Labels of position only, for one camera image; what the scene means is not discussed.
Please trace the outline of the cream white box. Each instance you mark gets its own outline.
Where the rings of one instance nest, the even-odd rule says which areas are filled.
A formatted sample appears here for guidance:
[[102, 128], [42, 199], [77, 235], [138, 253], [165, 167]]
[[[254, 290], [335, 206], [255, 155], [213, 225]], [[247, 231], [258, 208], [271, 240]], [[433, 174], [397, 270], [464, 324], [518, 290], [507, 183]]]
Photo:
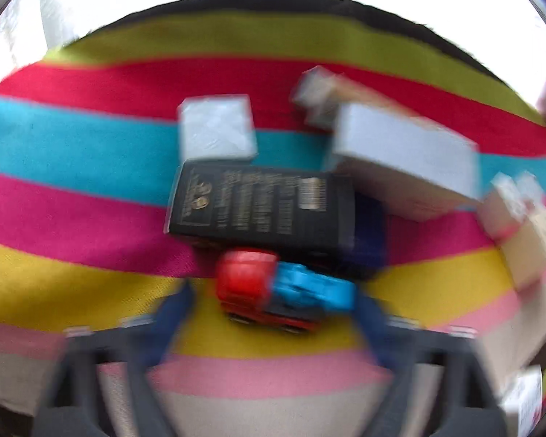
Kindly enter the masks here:
[[542, 416], [542, 368], [520, 370], [508, 382], [500, 399], [509, 437], [528, 437]]

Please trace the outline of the red blue toy truck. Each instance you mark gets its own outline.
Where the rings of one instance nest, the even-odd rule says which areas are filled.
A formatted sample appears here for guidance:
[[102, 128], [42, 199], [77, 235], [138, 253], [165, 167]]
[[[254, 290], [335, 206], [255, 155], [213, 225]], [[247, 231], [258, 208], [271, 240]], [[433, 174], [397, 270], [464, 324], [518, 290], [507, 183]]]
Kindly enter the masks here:
[[260, 249], [233, 249], [216, 268], [216, 295], [230, 320], [298, 334], [353, 311], [353, 282], [286, 263]]

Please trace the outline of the small white cube box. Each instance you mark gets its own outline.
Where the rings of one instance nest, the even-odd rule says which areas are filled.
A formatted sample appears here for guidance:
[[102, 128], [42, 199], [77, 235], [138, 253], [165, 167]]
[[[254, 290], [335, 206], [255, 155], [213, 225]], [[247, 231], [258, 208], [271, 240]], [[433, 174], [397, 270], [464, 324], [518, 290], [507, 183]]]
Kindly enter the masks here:
[[539, 281], [546, 273], [546, 206], [537, 205], [500, 249], [517, 290]]

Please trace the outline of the white box red label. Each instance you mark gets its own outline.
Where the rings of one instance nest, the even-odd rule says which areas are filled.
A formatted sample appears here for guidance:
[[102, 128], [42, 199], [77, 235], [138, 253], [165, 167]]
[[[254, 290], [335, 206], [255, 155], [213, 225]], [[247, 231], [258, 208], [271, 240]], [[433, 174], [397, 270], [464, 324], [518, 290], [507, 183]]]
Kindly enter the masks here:
[[545, 204], [545, 191], [534, 174], [523, 171], [513, 178], [498, 173], [476, 213], [486, 235], [498, 242], [513, 235], [538, 205]]

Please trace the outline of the large grey-white box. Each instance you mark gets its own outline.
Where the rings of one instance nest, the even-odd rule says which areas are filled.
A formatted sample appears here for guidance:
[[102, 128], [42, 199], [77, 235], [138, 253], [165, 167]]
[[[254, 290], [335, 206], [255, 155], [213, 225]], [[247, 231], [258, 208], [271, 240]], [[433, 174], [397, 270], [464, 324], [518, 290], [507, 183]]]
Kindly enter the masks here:
[[342, 104], [329, 165], [389, 213], [414, 221], [479, 202], [477, 144], [427, 118]]

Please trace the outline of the black rectangular box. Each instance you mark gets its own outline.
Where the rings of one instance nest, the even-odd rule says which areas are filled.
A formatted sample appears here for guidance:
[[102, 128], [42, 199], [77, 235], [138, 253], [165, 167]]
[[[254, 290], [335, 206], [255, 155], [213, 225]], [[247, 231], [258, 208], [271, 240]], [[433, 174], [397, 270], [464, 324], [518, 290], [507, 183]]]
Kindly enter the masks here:
[[188, 161], [172, 193], [165, 232], [225, 245], [349, 251], [351, 178], [328, 172]]

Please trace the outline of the white square box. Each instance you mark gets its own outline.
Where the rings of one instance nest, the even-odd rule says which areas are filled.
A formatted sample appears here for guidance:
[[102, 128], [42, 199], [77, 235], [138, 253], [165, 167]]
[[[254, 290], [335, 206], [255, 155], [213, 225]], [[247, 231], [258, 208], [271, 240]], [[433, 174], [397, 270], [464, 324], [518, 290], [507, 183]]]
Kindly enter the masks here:
[[179, 155], [187, 161], [250, 161], [258, 154], [248, 95], [185, 99], [177, 109]]

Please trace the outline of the gold white dental box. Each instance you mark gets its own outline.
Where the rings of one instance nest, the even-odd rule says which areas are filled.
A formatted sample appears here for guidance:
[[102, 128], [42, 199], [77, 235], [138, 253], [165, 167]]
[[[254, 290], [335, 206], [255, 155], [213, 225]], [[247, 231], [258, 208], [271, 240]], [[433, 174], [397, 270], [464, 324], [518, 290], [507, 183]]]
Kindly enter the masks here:
[[358, 103], [395, 114], [412, 117], [413, 111], [398, 102], [321, 66], [305, 71], [291, 96], [292, 102], [306, 112], [306, 124], [333, 131], [339, 107]]

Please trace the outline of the dark blue small object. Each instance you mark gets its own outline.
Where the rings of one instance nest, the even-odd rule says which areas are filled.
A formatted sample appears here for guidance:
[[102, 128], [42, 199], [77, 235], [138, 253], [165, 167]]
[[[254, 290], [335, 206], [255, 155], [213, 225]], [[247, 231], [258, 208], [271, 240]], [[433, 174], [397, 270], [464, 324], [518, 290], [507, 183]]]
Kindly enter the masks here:
[[384, 209], [377, 199], [355, 194], [354, 246], [347, 259], [368, 269], [385, 266], [388, 259]]

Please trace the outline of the striped colourful tablecloth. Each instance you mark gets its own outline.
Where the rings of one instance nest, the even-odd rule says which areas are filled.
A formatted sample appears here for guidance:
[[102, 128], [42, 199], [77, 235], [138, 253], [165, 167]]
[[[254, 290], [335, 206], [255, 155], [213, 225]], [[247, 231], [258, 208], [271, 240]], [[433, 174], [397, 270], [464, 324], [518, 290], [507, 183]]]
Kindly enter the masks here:
[[182, 0], [110, 24], [0, 83], [0, 408], [25, 430], [69, 327], [147, 313], [181, 277], [198, 302], [151, 382], [184, 436], [353, 436], [388, 375], [349, 320], [238, 327], [209, 253], [163, 232], [178, 106], [246, 94], [264, 166], [317, 170], [326, 136], [290, 93], [322, 65], [459, 131], [488, 182], [534, 173], [546, 124], [428, 29], [349, 0]]

